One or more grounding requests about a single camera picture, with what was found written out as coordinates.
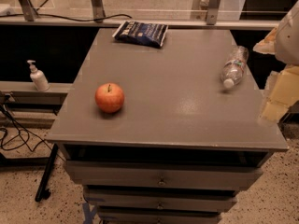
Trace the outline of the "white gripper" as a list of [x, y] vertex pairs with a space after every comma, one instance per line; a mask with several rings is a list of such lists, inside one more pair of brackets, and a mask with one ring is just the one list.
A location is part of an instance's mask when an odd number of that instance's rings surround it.
[[272, 126], [299, 101], [299, 66], [296, 66], [299, 65], [299, 2], [281, 20], [278, 28], [273, 28], [253, 50], [271, 55], [276, 50], [279, 61], [292, 64], [280, 72], [272, 71], [264, 86], [258, 123]]

